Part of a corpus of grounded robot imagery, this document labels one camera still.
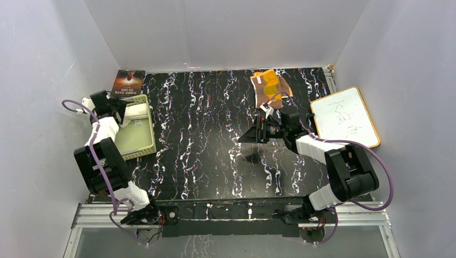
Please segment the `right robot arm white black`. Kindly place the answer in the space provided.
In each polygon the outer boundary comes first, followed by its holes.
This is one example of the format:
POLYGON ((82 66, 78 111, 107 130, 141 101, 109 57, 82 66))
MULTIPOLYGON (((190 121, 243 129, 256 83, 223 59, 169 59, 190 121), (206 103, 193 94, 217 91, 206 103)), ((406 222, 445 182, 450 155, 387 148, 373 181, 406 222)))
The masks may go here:
POLYGON ((303 128, 296 111, 281 111, 280 120, 256 115, 252 127, 238 138, 238 142, 266 144, 270 139, 282 139, 295 154, 324 164, 329 176, 329 183, 304 196, 300 207, 274 212, 274 216, 285 223, 318 222, 330 208, 379 187, 378 177, 362 147, 317 140, 303 128))

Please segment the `white terry towel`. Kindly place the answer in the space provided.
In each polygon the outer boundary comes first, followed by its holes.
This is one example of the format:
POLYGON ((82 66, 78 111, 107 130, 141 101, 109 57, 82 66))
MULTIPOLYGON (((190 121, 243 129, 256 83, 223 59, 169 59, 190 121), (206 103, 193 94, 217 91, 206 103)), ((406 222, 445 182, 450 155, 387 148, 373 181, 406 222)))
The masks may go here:
POLYGON ((146 103, 127 106, 124 113, 124 118, 120 124, 121 128, 126 127, 131 121, 146 119, 149 116, 149 108, 146 103))

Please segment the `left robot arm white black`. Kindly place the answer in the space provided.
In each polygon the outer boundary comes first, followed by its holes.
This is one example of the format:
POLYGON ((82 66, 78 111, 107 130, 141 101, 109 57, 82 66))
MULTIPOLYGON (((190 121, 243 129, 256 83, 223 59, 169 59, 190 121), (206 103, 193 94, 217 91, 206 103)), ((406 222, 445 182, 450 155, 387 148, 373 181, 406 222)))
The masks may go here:
POLYGON ((153 195, 134 183, 126 163, 156 153, 147 96, 118 98, 102 90, 83 98, 81 105, 74 112, 89 116, 92 132, 74 157, 88 190, 130 209, 121 224, 155 224, 163 214, 153 195))

